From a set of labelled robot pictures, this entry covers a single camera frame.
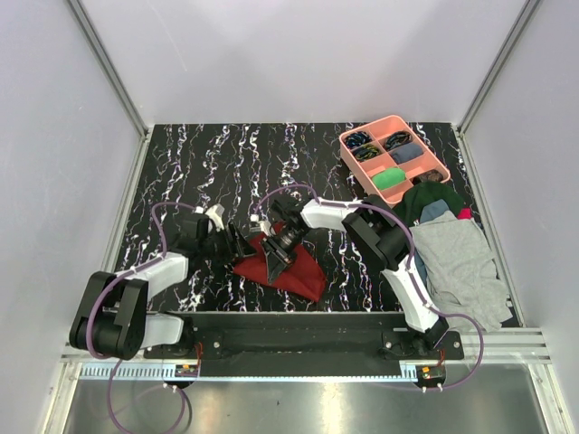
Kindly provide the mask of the red cloth napkin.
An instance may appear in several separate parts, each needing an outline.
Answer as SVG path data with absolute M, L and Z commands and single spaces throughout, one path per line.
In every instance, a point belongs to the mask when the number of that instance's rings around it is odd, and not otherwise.
M 266 237 L 262 232 L 250 240 L 256 254 L 241 260 L 233 267 L 233 273 L 263 286 L 299 295 L 309 301 L 318 302 L 326 288 L 327 278 L 316 260 L 302 246 L 295 249 L 297 258 L 293 265 L 269 283 L 267 280 L 266 259 L 261 241 Z

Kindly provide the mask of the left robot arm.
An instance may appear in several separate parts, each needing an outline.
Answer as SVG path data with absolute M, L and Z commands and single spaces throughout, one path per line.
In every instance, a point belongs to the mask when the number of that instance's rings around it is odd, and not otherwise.
M 161 207 L 186 209 L 181 231 L 170 241 L 157 215 Z M 96 359 L 132 359 L 139 350 L 163 345 L 174 357 L 195 349 L 185 320 L 173 314 L 149 314 L 149 300 L 190 279 L 211 262 L 229 265 L 256 255 L 256 249 L 233 223 L 223 222 L 223 207 L 208 210 L 177 202 L 152 207 L 161 251 L 153 259 L 117 272 L 97 271 L 87 282 L 69 332 L 69 344 Z

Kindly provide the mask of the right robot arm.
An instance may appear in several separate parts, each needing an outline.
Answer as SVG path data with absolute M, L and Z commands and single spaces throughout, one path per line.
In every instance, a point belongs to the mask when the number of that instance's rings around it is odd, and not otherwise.
M 403 309 L 413 352 L 431 358 L 443 347 L 449 325 L 427 294 L 415 264 L 415 246 L 408 226 L 377 195 L 343 202 L 289 196 L 271 209 L 282 226 L 261 242 L 266 279 L 273 283 L 297 262 L 296 248 L 312 230 L 342 231 L 349 236 L 368 269 L 380 272 Z

